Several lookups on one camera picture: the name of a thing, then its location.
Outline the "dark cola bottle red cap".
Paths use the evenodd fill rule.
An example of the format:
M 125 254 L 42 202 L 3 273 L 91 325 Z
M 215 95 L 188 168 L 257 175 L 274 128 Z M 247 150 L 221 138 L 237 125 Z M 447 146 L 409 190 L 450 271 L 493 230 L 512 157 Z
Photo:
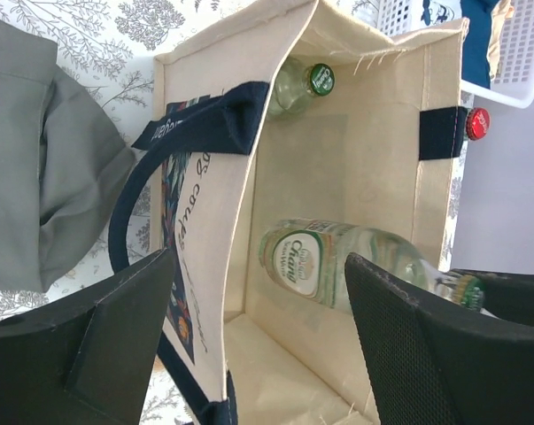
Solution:
M 482 107 L 472 108 L 465 119 L 465 137 L 470 141 L 484 138 L 491 126 L 491 115 Z

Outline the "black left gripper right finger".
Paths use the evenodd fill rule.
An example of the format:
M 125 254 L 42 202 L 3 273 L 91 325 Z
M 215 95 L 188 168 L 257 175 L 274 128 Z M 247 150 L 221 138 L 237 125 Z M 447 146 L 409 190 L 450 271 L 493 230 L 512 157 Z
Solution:
M 534 424 L 534 327 L 350 254 L 344 275 L 383 424 Z

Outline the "clear Chang bottle back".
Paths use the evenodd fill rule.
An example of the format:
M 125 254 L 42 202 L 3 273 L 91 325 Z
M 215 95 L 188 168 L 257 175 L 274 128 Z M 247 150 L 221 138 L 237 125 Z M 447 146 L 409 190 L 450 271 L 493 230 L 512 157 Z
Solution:
M 329 65 L 306 65 L 298 58 L 288 57 L 275 77 L 267 117 L 274 120 L 298 116 L 314 99 L 329 95 L 335 83 L 336 77 Z

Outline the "clear chang bottle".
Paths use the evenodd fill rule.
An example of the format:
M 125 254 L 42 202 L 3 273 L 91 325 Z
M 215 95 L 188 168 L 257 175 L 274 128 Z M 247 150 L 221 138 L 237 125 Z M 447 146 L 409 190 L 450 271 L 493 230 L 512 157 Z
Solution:
M 344 263 L 351 253 L 422 290 L 487 313 L 484 285 L 478 278 L 437 270 L 406 239 L 381 229 L 326 220 L 282 220 L 264 234 L 259 262 L 285 289 L 350 313 Z
M 314 99 L 329 95 L 335 83 L 336 77 L 329 65 L 306 65 L 298 58 L 288 57 L 275 77 L 267 117 L 274 120 L 298 116 Z

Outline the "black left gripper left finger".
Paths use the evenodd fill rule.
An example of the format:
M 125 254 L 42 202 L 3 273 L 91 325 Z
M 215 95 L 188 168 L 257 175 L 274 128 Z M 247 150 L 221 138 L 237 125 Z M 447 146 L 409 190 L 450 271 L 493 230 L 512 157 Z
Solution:
M 137 424 L 173 274 L 157 251 L 0 321 L 0 424 Z

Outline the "beige canvas tote bag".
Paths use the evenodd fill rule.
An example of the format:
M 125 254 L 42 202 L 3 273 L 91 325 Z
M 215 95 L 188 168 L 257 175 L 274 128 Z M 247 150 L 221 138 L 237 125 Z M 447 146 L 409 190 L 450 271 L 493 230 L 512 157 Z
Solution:
M 256 1 L 154 63 L 156 118 L 109 225 L 151 187 L 172 256 L 158 356 L 196 424 L 377 424 L 343 285 L 359 242 L 439 269 L 468 19 L 388 36 L 326 1 Z

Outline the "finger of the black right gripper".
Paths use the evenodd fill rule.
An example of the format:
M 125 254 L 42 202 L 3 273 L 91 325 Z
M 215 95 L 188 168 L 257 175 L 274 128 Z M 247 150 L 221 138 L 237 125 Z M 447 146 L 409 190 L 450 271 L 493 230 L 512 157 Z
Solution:
M 495 316 L 534 327 L 534 274 L 453 269 L 484 284 L 484 308 Z

